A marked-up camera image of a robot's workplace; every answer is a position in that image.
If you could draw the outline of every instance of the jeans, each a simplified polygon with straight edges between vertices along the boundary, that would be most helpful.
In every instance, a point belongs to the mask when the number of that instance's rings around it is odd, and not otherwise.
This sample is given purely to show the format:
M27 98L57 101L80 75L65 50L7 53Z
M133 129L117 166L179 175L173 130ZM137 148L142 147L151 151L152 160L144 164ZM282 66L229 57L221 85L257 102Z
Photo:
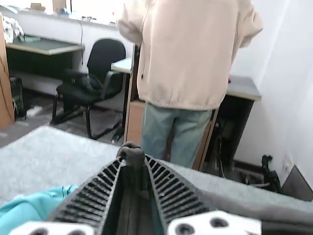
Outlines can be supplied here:
M173 127L171 163L192 168L212 111L160 108L146 103L142 121L141 147L146 154L162 159Z

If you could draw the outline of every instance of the screw hole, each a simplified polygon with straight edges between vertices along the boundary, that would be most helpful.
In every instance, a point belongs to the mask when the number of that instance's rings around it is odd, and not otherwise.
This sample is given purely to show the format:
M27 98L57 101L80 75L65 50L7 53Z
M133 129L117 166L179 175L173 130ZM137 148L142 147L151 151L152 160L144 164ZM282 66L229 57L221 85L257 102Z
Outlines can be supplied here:
M75 230L70 232L68 235L86 235L85 232L81 231L81 230Z
M211 219L210 223L213 228L223 228L228 226L228 222L220 218Z
M176 227L176 231L175 232L178 235L190 235L190 234L194 234L195 230L189 224L179 224Z
M30 235L48 235L47 229L39 228L33 231Z

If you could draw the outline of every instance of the black office chair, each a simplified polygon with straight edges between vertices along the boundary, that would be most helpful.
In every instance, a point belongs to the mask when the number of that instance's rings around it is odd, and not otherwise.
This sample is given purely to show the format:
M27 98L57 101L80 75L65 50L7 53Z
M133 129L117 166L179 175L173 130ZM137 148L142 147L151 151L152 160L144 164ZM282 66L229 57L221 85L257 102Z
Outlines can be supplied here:
M125 59L124 45L113 39L97 41L91 50L87 67L89 73L66 71L62 85L57 87L57 95L53 102L51 124L59 124L83 114L81 107L85 107L86 126L89 138L98 139L117 127L121 120L115 120L111 127L107 127L100 134L91 133L90 108L97 102L109 99L121 92L123 74L110 71L111 63ZM63 99L63 112L56 114L57 101Z

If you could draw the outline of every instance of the man's back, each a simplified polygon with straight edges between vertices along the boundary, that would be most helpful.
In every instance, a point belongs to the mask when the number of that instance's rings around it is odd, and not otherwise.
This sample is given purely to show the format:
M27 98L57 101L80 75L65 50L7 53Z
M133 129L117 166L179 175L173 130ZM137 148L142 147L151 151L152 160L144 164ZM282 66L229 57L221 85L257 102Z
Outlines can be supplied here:
M131 1L118 26L141 44L139 97L187 110L220 105L238 48L262 30L250 0Z

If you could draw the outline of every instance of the ribbed gripper pad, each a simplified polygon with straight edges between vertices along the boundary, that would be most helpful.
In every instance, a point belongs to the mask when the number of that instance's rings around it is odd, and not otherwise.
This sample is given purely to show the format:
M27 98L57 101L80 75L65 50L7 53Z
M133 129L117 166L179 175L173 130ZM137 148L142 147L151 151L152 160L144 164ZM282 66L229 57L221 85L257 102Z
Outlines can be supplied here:
M95 234L102 231L119 176L121 161L117 158L84 182L66 198L48 220L88 224L94 227Z
M148 156L146 164L164 226L176 218L210 211L202 193L169 166Z

